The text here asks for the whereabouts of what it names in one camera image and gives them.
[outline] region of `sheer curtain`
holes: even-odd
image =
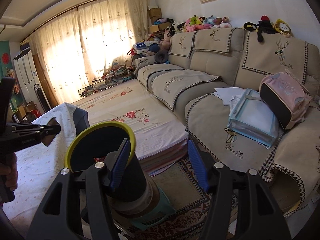
[[[99,0],[69,11],[30,36],[59,103],[80,99],[78,90],[100,78],[114,61],[146,38],[148,0]]]

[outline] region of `curtain rod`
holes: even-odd
[[[59,13],[58,15],[52,17],[51,19],[47,20],[45,23],[41,24],[38,28],[36,28],[34,31],[32,31],[28,36],[26,36],[21,42],[23,42],[25,39],[27,39],[31,34],[33,34],[35,31],[37,31],[38,29],[40,29],[43,25],[46,25],[48,22],[52,21],[53,19],[61,16],[62,14],[68,12],[68,11],[72,11],[73,9],[76,9],[78,8],[79,6],[82,6],[82,5],[85,5],[85,4],[88,4],[88,3],[91,3],[91,2],[95,2],[95,1],[99,1],[99,0],[90,0],[88,2],[84,2],[84,3],[81,3],[81,4],[78,4],[76,6],[73,6],[72,8],[68,9],[68,10],[65,10],[63,11],[62,13]]]

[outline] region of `yellow plush toy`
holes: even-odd
[[[281,19],[277,19],[276,23],[273,25],[273,28],[286,38],[293,36],[289,25]]]

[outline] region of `black plush toy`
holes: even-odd
[[[268,33],[268,34],[275,34],[278,33],[273,27],[272,24],[267,16],[262,16],[261,21],[256,25],[254,23],[247,22],[244,24],[244,29],[248,31],[255,31],[258,29],[258,41],[263,42],[263,36],[262,33]]]

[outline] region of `beige sofa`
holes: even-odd
[[[266,149],[251,139],[224,131],[229,107],[212,95],[215,88],[259,89],[265,75],[288,68],[313,95],[319,93],[320,58],[316,46],[281,34],[240,28],[178,33],[171,38],[170,64],[156,64],[154,56],[132,62],[137,79],[186,125],[202,147],[230,168],[259,170],[285,216],[304,207],[320,179],[320,110],[312,103],[305,122],[279,131]]]

